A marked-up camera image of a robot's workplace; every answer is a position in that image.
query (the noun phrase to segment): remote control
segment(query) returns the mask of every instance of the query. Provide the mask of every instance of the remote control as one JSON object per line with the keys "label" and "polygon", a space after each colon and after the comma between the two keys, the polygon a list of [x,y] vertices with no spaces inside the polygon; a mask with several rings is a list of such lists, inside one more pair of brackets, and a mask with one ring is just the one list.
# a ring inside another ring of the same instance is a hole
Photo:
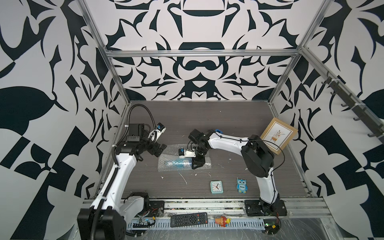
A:
{"label": "remote control", "polygon": [[189,225],[207,224],[208,216],[206,212],[197,214],[180,214],[170,217],[171,227],[182,227]]}

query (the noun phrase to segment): plastic water bottle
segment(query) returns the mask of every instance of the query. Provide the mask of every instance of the plastic water bottle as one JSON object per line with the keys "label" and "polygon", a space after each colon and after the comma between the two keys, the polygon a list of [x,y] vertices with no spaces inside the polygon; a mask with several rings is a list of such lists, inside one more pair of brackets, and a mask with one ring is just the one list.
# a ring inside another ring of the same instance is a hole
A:
{"label": "plastic water bottle", "polygon": [[165,162],[166,167],[169,171],[178,171],[178,170],[191,170],[192,158],[177,158],[175,160],[169,160]]}

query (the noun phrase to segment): clock face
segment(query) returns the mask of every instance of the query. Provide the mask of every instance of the clock face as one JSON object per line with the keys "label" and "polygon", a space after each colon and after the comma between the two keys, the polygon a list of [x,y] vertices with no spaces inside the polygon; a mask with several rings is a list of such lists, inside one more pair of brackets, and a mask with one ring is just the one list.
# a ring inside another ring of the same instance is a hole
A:
{"label": "clock face", "polygon": [[223,191],[223,186],[221,184],[221,181],[212,181],[212,191],[213,192],[222,192]]}

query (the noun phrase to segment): robotic arm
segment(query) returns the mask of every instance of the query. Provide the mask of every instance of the robotic arm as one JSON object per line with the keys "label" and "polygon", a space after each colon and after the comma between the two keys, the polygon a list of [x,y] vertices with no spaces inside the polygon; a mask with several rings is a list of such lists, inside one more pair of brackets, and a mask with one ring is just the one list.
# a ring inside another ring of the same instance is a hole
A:
{"label": "robotic arm", "polygon": [[144,130],[144,124],[131,124],[127,135],[116,147],[115,164],[96,199],[89,209],[81,209],[77,221],[81,239],[123,240],[126,235],[126,221],[149,209],[146,193],[132,194],[120,206],[121,197],[128,177],[144,151],[159,157],[167,147],[156,141],[166,128],[159,123],[152,132]]}
{"label": "robotic arm", "polygon": [[190,151],[180,149],[179,156],[192,157],[192,169],[205,164],[205,155],[209,149],[222,149],[236,153],[244,158],[248,170],[256,176],[260,189],[260,213],[268,215],[281,205],[280,195],[273,178],[273,152],[257,135],[251,137],[233,137],[219,130],[202,133],[194,129],[188,137],[197,147]]}

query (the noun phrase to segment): wooden picture frame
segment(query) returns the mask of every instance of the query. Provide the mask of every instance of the wooden picture frame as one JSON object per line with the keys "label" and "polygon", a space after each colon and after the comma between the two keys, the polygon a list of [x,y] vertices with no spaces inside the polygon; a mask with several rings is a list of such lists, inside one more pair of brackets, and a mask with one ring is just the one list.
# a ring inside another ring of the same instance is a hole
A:
{"label": "wooden picture frame", "polygon": [[[296,135],[297,131],[298,130],[291,125],[288,125],[277,118],[273,118],[260,138],[265,141],[273,142],[281,149],[284,149],[289,141]],[[269,142],[264,143],[277,155],[281,153],[281,150],[276,145]]]}

